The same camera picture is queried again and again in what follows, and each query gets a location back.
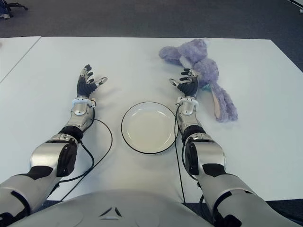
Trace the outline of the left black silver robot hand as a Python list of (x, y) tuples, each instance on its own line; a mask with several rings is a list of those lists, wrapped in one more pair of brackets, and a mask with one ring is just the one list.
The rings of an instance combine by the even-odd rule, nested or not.
[(91, 70), (92, 67), (89, 64), (81, 70), (77, 83), (77, 97), (83, 96), (89, 98), (91, 93), (107, 82), (107, 77), (99, 79), (93, 78), (93, 72)]

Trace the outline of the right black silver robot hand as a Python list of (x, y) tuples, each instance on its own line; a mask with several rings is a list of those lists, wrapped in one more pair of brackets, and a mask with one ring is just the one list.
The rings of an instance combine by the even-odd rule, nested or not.
[(184, 94), (185, 97), (196, 98), (198, 91), (198, 78), (199, 74), (193, 69), (185, 68), (181, 72), (181, 77), (179, 81), (174, 79), (169, 79), (169, 82), (175, 86), (180, 92)]

